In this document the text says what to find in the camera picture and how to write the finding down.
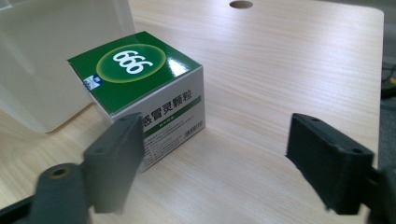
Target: wooden table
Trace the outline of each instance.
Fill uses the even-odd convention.
[[[204,65],[206,128],[138,174],[124,214],[94,223],[363,223],[324,211],[285,157],[294,112],[377,152],[383,14],[315,1],[131,1],[146,30]],[[92,105],[53,133],[0,113],[0,207],[107,127]]]

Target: white plastic container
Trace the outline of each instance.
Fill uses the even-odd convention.
[[[54,130],[91,101],[67,59],[131,34],[128,0],[0,0],[0,108]]]

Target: medicine box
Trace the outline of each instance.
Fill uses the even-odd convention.
[[[141,171],[205,127],[203,67],[147,32],[68,61],[110,121],[141,113]]]

